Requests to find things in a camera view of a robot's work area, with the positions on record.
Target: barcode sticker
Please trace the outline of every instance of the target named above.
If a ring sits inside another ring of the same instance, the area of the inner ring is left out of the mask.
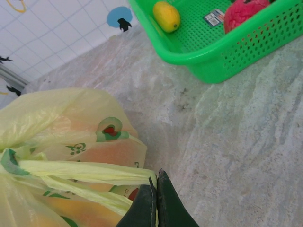
[[[209,20],[209,23],[211,23],[212,26],[216,26],[216,25],[219,24],[220,22],[219,22],[215,17],[213,17],[213,18],[211,18],[211,19]]]
[[[206,15],[203,17],[203,19],[211,26],[211,27],[215,27],[221,23],[223,23],[224,21],[224,16],[225,14],[219,10],[219,9],[215,9],[213,12],[211,12],[210,14]]]

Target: green plastic basket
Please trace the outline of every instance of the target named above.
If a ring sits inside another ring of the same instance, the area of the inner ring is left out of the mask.
[[[167,0],[180,13],[180,28],[165,33],[154,19],[157,0],[129,0],[157,54],[185,65],[204,83],[220,83],[303,34],[303,0],[276,0],[225,35],[223,23],[210,27],[203,17],[226,12],[230,0]]]

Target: gray floor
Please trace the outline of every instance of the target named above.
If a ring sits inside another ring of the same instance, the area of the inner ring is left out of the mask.
[[[303,226],[303,36],[217,85],[165,64],[140,28],[27,92],[94,87],[118,99],[202,227]]]

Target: printed logo on bag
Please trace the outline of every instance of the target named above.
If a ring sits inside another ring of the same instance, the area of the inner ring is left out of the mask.
[[[66,146],[67,148],[71,149],[71,155],[80,154],[81,152],[86,151],[86,144],[85,143],[77,143],[74,146]]]
[[[123,125],[119,119],[115,117],[104,119],[100,122],[96,131],[97,142],[129,138],[128,132],[121,131],[122,128]]]

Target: green print on bag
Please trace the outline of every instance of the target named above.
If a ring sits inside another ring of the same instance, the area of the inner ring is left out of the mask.
[[[61,216],[61,218],[64,219],[64,221],[67,222],[67,224],[69,224],[71,227],[79,227],[76,222],[74,222],[73,220],[67,218],[67,217],[64,217],[64,216]]]
[[[97,142],[129,138],[128,132],[121,131],[122,127],[122,122],[115,117],[104,119],[96,131]]]
[[[80,154],[81,152],[86,151],[85,143],[77,143],[75,146],[66,146],[66,147],[71,149],[71,155]]]

